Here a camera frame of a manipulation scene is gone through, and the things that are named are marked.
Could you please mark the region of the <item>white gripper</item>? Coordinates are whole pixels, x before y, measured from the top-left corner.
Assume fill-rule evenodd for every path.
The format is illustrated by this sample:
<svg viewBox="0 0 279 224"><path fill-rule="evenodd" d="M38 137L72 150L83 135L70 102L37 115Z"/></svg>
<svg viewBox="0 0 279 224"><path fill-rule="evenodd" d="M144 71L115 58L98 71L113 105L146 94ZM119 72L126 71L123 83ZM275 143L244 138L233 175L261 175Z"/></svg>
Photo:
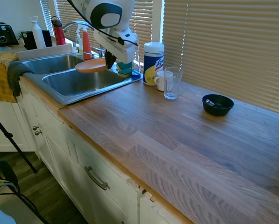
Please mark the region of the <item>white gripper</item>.
<svg viewBox="0 0 279 224"><path fill-rule="evenodd" d="M136 35L131 29L110 29L109 31L112 31L112 33L107 34L95 29L93 34L95 40L106 50L105 60L107 68L112 68L116 59L124 64L132 62L135 54L135 45L137 45Z"/></svg>

